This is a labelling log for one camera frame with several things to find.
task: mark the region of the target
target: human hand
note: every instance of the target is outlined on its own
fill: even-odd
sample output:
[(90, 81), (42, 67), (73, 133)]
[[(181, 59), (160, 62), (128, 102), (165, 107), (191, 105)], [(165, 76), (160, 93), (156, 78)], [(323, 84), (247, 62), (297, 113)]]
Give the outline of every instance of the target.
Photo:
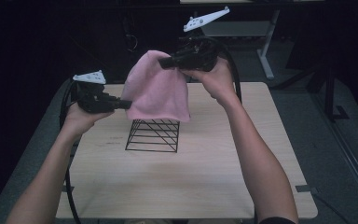
[(75, 103), (69, 107), (65, 123), (62, 126), (62, 132), (69, 134), (69, 137), (78, 138), (94, 126), (97, 120), (106, 118), (113, 113), (90, 114)]
[(188, 76), (198, 79), (205, 90), (217, 100), (220, 105), (232, 99), (237, 98), (228, 61), (220, 57), (217, 58), (217, 63), (210, 72), (203, 72), (199, 70), (182, 70)]

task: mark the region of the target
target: black sleeve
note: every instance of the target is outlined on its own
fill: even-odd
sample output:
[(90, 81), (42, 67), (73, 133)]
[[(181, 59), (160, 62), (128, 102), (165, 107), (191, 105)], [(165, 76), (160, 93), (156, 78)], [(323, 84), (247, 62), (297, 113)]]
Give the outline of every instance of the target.
[(260, 224), (295, 224), (284, 217), (268, 217), (260, 222)]

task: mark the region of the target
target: pink cloth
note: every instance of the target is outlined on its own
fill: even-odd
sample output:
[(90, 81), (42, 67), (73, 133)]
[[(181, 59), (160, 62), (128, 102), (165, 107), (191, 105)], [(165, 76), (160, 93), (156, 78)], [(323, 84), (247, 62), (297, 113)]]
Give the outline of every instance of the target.
[(185, 75), (177, 68), (162, 69), (158, 59), (170, 55), (149, 50), (131, 69), (122, 100), (131, 100), (128, 119), (190, 121)]

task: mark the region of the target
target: white plastic mount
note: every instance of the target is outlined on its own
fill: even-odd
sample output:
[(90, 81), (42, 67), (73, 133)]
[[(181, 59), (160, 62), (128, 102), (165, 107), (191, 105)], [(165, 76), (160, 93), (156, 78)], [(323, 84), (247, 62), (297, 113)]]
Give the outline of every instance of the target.
[(98, 72), (87, 73), (84, 75), (75, 75), (74, 80), (98, 83), (98, 84), (106, 84), (106, 80), (104, 79), (103, 72), (101, 70)]
[(187, 32), (187, 31), (197, 29), (203, 25), (208, 24), (211, 21), (216, 20), (217, 18), (220, 18), (220, 17), (228, 14), (228, 12), (229, 12), (229, 8), (225, 7), (224, 10), (217, 11), (217, 12), (205, 15), (205, 16), (201, 16), (201, 17), (197, 17), (197, 18), (190, 17), (190, 21), (183, 27), (183, 31)]

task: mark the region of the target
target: wire shelf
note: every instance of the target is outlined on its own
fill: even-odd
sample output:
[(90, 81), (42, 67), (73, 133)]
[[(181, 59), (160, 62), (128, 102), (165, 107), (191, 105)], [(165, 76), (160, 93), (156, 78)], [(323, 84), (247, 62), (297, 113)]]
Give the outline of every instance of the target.
[(180, 122), (171, 119), (135, 119), (126, 150), (177, 152)]

